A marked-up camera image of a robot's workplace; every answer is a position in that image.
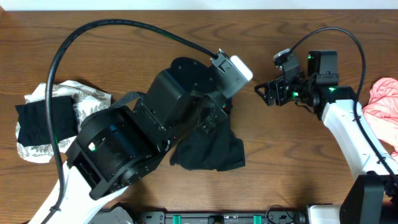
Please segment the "pink cloth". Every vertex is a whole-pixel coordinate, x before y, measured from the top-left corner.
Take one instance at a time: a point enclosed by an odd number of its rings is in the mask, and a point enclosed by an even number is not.
[[[363,108],[366,121],[382,141],[394,146],[391,156],[398,161],[398,81],[381,78],[370,91],[369,104]]]

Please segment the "wood grain surface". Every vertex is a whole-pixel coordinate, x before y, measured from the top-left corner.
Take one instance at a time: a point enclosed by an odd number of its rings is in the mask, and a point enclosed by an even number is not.
[[[0,223],[30,220],[53,189],[57,171],[21,159],[16,149],[17,112],[45,82],[60,44],[77,27],[97,19],[132,19],[167,29],[214,52],[240,56],[254,80],[233,99],[232,129],[243,139],[246,167],[216,172],[161,165],[117,201],[136,210],[265,210],[270,205],[341,203],[353,184],[331,133],[316,116],[289,103],[267,107],[253,88],[279,75],[272,56],[305,34],[326,26],[350,30],[361,41],[368,63],[362,104],[381,77],[398,77],[397,11],[98,11],[7,12],[0,23]],[[306,40],[296,51],[306,69],[312,49],[339,53],[340,84],[357,89],[358,50],[339,32]],[[146,91],[174,58],[210,65],[207,55],[148,30],[112,26],[79,37],[62,59],[56,82],[76,80],[111,93]]]

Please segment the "cable connector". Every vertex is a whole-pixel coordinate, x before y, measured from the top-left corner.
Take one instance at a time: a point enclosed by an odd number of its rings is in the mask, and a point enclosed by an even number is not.
[[[274,64],[276,65],[277,68],[282,69],[282,64],[285,63],[288,60],[288,55],[287,53],[290,51],[290,49],[285,49],[277,54],[274,55]]]
[[[49,212],[53,212],[53,211],[61,212],[61,208],[56,208],[56,206],[51,206]]]
[[[217,89],[228,99],[252,79],[253,73],[236,55],[229,58],[220,49],[217,56],[211,59],[216,68]]]

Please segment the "white patterned cloth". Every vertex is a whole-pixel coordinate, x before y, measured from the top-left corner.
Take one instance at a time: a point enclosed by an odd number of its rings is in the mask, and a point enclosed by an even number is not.
[[[73,110],[75,111],[76,119],[78,121],[78,131],[80,131],[81,122],[83,122],[88,115],[106,109],[111,104],[110,94],[75,81],[66,81],[59,85],[54,85],[52,91],[53,97],[71,96],[75,100]],[[25,100],[26,103],[32,103],[44,100],[44,96],[45,83],[41,83],[31,95],[25,96]],[[20,128],[21,126],[17,123],[17,139]],[[60,141],[58,143],[60,151],[65,153],[75,138],[76,136]],[[24,147],[21,143],[17,142],[17,148],[19,156],[29,162],[46,163],[50,161],[54,154],[51,144]]]

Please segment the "black fabric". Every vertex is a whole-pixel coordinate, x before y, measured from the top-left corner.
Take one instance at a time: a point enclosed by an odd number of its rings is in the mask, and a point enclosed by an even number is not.
[[[188,170],[227,171],[244,167],[243,142],[231,131],[229,119],[209,134],[195,129],[177,145],[170,159],[170,165],[174,164]]]
[[[57,141],[76,136],[77,120],[73,111],[74,100],[70,96],[53,98],[53,119]],[[15,106],[21,126],[18,142],[23,146],[50,144],[49,131],[45,121],[44,100]]]

